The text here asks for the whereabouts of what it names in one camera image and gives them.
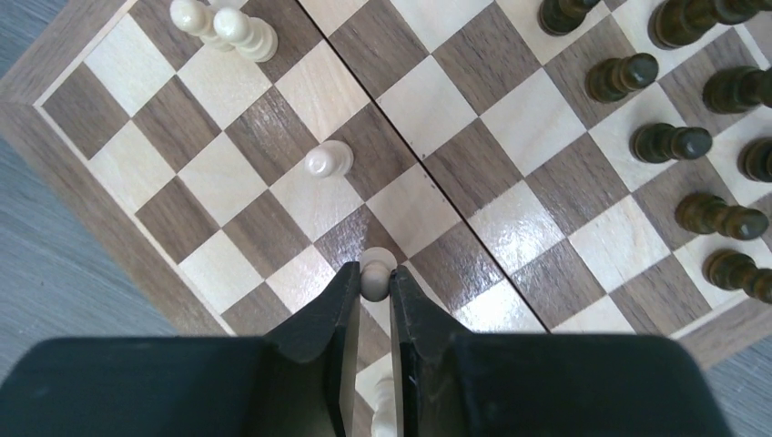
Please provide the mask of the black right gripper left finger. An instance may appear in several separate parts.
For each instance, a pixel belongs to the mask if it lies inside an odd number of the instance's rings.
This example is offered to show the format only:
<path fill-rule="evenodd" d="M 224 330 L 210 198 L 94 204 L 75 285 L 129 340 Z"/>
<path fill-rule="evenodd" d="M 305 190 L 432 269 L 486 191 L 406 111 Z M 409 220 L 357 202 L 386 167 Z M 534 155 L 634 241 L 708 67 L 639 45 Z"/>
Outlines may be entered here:
<path fill-rule="evenodd" d="M 344 436 L 360 266 L 262 336 L 56 338 L 1 386 L 4 436 Z"/>

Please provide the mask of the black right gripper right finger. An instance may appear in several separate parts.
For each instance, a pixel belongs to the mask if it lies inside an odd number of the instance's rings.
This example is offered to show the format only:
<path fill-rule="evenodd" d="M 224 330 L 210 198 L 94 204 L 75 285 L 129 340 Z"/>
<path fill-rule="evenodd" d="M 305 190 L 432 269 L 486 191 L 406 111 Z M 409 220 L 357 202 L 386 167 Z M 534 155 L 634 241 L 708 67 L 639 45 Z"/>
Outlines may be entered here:
<path fill-rule="evenodd" d="M 390 277 L 402 436 L 728 436 L 692 356 L 665 337 L 480 333 Z"/>

